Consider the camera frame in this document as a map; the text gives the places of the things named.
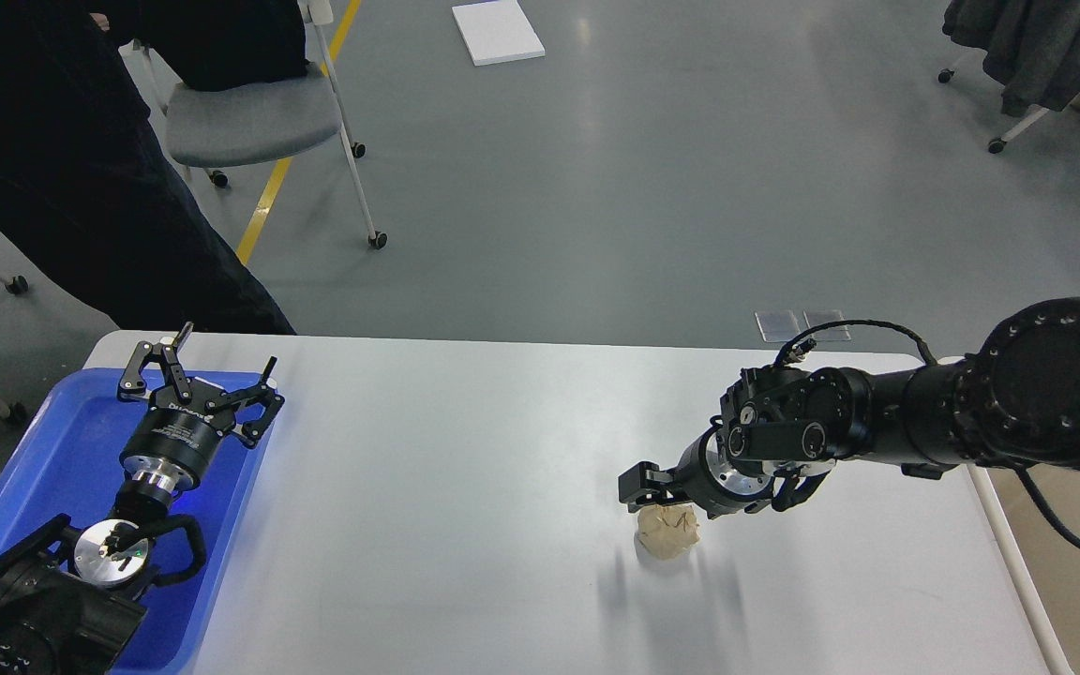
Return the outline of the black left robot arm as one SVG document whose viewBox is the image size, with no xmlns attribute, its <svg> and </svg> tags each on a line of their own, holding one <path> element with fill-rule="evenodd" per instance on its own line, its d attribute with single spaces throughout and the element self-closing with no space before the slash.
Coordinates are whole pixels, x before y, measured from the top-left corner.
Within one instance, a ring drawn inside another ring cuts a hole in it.
<svg viewBox="0 0 1080 675">
<path fill-rule="evenodd" d="M 0 674 L 175 674 L 201 645 L 286 397 L 187 372 L 191 329 L 52 390 L 0 475 Z"/>
</svg>

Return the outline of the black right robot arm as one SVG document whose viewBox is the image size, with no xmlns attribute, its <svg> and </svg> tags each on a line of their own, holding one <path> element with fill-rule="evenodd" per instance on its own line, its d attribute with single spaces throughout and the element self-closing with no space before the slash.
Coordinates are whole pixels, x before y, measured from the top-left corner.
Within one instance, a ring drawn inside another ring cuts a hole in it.
<svg viewBox="0 0 1080 675">
<path fill-rule="evenodd" d="M 692 503 L 719 518 L 806 503 L 845 461 L 922 480 L 990 467 L 1014 473 L 1047 524 L 1080 548 L 1029 475 L 1034 465 L 1080 472 L 1080 296 L 1029 305 L 950 364 L 907 332 L 922 357 L 912 370 L 804 370 L 815 336 L 806 329 L 768 365 L 739 372 L 677 465 L 642 461 L 619 475 L 619 503 L 631 513 Z"/>
</svg>

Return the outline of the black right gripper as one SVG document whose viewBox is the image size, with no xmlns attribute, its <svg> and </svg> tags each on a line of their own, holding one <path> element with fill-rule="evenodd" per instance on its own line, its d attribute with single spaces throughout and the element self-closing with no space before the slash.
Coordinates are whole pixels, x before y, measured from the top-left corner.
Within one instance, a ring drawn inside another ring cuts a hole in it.
<svg viewBox="0 0 1080 675">
<path fill-rule="evenodd" d="M 687 445 L 672 470 L 639 462 L 619 474 L 619 503 L 627 513 L 638 513 L 644 507 L 691 503 L 707 518 L 720 518 L 756 513 L 771 505 L 773 497 L 773 480 L 735 469 L 711 430 Z"/>
</svg>

